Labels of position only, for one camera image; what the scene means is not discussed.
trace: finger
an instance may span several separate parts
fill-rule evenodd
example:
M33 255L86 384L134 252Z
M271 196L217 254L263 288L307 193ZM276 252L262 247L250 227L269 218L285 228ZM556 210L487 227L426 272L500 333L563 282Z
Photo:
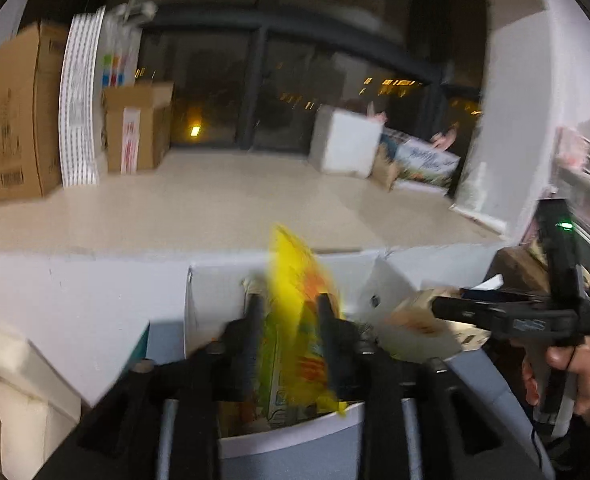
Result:
M524 381L526 387L526 402L531 406L537 406L539 404L539 394L537 393L537 381L535 378L530 378Z
M534 375L535 373L530 365L530 361L524 357L524 360L521 362L521 376L524 379L524 382L533 378Z
M590 410L590 397L587 398L578 398L575 401L575 406L573 412L577 415L583 415L584 413Z
M568 370L578 375L590 374L590 347L588 345L576 348L551 346L546 351L546 362L557 370Z

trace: white styrofoam box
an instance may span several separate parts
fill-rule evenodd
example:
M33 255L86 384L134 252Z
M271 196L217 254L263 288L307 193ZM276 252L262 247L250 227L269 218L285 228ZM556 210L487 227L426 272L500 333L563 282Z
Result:
M0 455L8 480L30 480L76 426L47 402L0 380Z
M361 114L322 106L317 111L308 161L321 173L367 178L383 124Z
M495 244L454 244L391 251L318 254L339 291L342 311L353 319L394 309L425 283L476 286L484 279ZM190 267L186 286L186 352L219 335L223 326L242 317L243 280L265 274L269 253L240 254L205 260Z
M454 286L479 284L496 250L496 245L459 244L321 254L318 259L332 276L345 315L374 322L418 290L424 280ZM269 259L269 253L241 254L190 267L184 327L186 355L218 336L227 322L243 316L242 282L253 274L266 273ZM360 414L361 409L347 418L331 413L306 426L298 424L270 433L220 439L221 455L231 458L262 453L323 438L358 424Z
M81 398L27 339L0 331L0 378L79 421Z

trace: cardboard box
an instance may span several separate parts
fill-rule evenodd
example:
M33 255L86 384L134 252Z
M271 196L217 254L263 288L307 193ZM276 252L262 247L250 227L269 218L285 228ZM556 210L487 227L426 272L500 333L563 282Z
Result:
M154 170L170 146L172 83L104 90L108 171Z
M61 184L59 83L68 29L35 23L0 47L0 200Z
M55 406L0 379L0 469L8 480L30 480L76 426Z
M386 145L380 144L375 155L375 161L373 162L373 171L370 174L370 179L376 182L386 191L393 189L393 184L401 168L399 163L394 160L390 160L387 156Z

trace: yellow snack package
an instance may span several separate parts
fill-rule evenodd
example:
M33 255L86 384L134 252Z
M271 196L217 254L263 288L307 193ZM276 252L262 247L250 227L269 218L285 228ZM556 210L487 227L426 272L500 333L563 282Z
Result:
M280 334L281 381L288 403L317 405L318 413L344 412L328 389L326 362L318 333L316 297L328 294L335 316L338 295L311 250L286 228L277 226L268 290Z

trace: tiled floor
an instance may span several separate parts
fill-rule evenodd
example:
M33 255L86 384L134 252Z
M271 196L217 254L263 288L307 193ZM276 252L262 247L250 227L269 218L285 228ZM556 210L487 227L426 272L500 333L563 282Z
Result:
M316 249L492 242L449 200L384 192L317 173L300 158L171 151L157 171L0 205L0 250L48 252L264 250L282 222Z

